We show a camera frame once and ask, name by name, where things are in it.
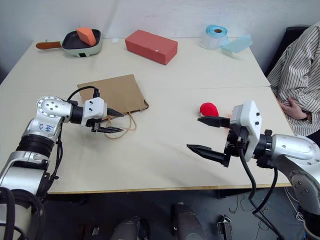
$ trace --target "table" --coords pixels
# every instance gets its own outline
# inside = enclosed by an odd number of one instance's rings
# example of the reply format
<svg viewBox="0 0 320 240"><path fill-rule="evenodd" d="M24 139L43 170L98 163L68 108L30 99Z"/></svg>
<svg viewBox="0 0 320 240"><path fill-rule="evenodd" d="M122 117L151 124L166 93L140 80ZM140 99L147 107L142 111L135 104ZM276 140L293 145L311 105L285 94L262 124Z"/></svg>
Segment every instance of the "table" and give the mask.
<svg viewBox="0 0 320 240"><path fill-rule="evenodd" d="M235 105L255 100L263 130L292 134L249 49L235 60L220 50L200 48L198 39L178 39L179 54L163 66L127 52L122 40L103 41L101 52L89 58L68 57L60 49L39 51L35 44L26 51L0 85L0 167L35 116L40 97L65 98L79 83L132 73L150 105L133 114L137 130L112 140L88 128L65 124L60 178L50 193L249 188L238 158L232 158L229 168L225 168L187 149L186 144L205 145L219 152L224 149L227 130L197 121L203 102L215 103L220 115L228 117ZM189 67L188 55L198 56ZM207 68L208 59L219 68ZM229 64L233 64L233 70L221 70ZM214 77L208 80L205 76ZM74 99L81 102L80 96ZM126 127L128 121L126 116L114 119L112 124ZM50 159L52 170L55 149ZM249 167L259 187L271 184L271 170L258 168L254 160ZM278 186L287 184L288 180L279 174Z"/></svg>

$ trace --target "pan handle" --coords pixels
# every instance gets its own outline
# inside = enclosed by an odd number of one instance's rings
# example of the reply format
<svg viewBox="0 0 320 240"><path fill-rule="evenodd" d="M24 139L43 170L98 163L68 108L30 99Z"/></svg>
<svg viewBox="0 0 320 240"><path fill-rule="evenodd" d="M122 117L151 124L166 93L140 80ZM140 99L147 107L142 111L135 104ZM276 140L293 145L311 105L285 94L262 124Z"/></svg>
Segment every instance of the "pan handle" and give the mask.
<svg viewBox="0 0 320 240"><path fill-rule="evenodd" d="M38 42L35 46L37 49L41 50L62 48L61 43L59 41Z"/></svg>

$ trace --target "white wall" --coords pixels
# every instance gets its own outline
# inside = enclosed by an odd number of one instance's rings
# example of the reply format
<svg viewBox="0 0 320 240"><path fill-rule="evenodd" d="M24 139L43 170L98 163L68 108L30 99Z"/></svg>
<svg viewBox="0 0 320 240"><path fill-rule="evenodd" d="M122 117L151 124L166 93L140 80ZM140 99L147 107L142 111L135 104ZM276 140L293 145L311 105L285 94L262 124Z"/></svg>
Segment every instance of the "white wall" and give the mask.
<svg viewBox="0 0 320 240"><path fill-rule="evenodd" d="M79 26L107 38L136 29L190 38L217 24L230 37L251 34L252 52L265 70L285 28L319 22L319 10L319 0L1 0L0 80L32 41L63 40Z"/></svg>

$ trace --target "red ball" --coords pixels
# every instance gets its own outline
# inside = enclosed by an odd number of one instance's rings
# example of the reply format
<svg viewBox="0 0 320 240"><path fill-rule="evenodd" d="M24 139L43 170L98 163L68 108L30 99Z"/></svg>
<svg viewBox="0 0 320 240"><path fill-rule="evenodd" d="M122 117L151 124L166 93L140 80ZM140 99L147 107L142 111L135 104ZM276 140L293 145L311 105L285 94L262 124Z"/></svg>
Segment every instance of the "red ball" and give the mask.
<svg viewBox="0 0 320 240"><path fill-rule="evenodd" d="M213 117L219 116L219 112L218 112L217 107L214 104L212 104L211 102L206 102L206 103L202 104L200 107L200 113L203 116L213 116Z"/></svg>

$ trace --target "brown paper bag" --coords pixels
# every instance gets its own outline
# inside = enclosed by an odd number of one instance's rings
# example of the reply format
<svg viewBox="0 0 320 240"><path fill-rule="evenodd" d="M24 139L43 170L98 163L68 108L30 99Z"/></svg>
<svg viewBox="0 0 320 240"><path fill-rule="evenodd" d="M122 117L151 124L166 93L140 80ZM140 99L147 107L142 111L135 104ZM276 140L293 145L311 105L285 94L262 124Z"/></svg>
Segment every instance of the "brown paper bag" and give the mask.
<svg viewBox="0 0 320 240"><path fill-rule="evenodd" d="M122 114L141 111L149 107L142 95L133 74L99 81L78 84L78 88L94 86L100 90L100 97L112 108ZM92 99L93 90L80 91L82 101Z"/></svg>

